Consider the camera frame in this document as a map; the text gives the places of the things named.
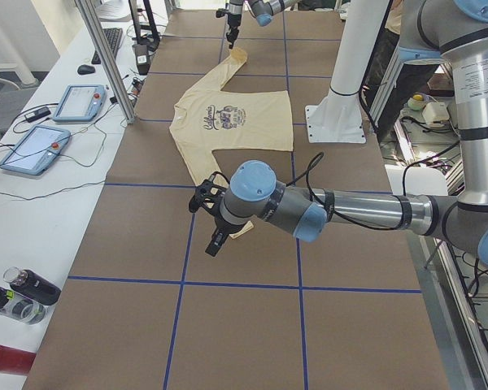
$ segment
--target water bottle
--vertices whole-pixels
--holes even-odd
[[[0,314],[33,325],[43,320],[46,308],[22,294],[0,287]]]
[[[3,279],[14,290],[26,297],[51,306],[59,298],[61,290],[31,270],[20,270],[12,266],[3,274]]]

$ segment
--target black water bottle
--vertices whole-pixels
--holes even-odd
[[[61,293],[58,287],[31,270],[20,270],[15,266],[4,272],[3,279],[11,286],[11,290],[47,306],[56,303]]]

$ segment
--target brown table surface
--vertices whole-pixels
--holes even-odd
[[[248,63],[224,88],[287,89],[294,152],[215,152],[231,175],[262,159],[289,181],[325,152],[315,187],[390,191],[376,138],[309,144],[303,108],[329,88],[336,13],[244,15]],[[177,11],[108,173],[24,389],[445,389],[442,361],[399,232],[329,225],[299,243],[275,227],[204,253],[214,223],[168,126],[173,104],[227,55],[224,21]]]

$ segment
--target tablet screen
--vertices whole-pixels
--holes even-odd
[[[76,86],[70,88],[67,98],[58,116],[64,118],[81,118],[89,112],[90,102],[94,96],[95,87]]]
[[[52,128],[36,127],[3,163],[10,167],[33,169],[45,155],[51,144],[61,137],[62,132]]]

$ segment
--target graphic print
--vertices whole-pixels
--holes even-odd
[[[225,106],[222,110],[211,105],[206,109],[204,128],[206,130],[229,130],[246,122],[246,112],[235,106]]]

